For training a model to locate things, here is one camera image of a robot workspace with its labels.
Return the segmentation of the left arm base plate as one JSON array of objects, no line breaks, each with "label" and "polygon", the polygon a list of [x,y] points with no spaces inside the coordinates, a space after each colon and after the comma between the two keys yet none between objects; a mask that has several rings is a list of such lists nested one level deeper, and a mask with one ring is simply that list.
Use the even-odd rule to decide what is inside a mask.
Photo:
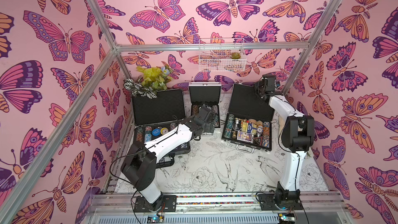
[{"label": "left arm base plate", "polygon": [[137,197],[133,203],[133,209],[137,213],[146,212],[176,212],[177,196],[161,195],[154,203],[149,203],[144,197]]}]

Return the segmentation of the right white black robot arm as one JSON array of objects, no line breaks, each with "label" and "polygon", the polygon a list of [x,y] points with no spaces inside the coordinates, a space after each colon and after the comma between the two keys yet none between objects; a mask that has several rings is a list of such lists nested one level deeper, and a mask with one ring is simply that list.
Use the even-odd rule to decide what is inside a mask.
[{"label": "right white black robot arm", "polygon": [[286,97],[276,90],[275,75],[265,74],[254,85],[255,94],[282,118],[285,125],[278,136],[281,149],[287,153],[284,170],[277,191],[299,192],[299,179],[304,159],[314,144],[314,123],[310,115],[297,110]]}]

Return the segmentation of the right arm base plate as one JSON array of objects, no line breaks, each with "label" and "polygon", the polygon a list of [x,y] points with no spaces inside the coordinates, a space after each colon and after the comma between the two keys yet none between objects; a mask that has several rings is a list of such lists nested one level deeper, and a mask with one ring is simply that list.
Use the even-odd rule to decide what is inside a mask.
[{"label": "right arm base plate", "polygon": [[301,192],[276,190],[276,192],[257,192],[256,200],[262,211],[303,210],[300,200]]}]

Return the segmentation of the black aluminium poker case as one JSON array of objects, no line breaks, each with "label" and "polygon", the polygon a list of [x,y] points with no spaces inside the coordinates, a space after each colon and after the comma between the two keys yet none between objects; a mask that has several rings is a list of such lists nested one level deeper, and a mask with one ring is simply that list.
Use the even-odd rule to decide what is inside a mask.
[{"label": "black aluminium poker case", "polygon": [[253,86],[232,88],[222,139],[237,146],[271,151],[275,110],[258,97]]}]

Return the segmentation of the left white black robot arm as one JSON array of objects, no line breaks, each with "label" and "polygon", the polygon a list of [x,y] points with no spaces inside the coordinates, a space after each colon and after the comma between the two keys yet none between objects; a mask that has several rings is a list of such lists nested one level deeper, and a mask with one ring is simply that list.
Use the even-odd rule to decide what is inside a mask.
[{"label": "left white black robot arm", "polygon": [[157,164],[176,147],[212,132],[215,118],[213,109],[203,105],[196,115],[185,118],[162,137],[131,145],[121,173],[153,209],[157,210],[163,201],[163,193],[154,182]]}]

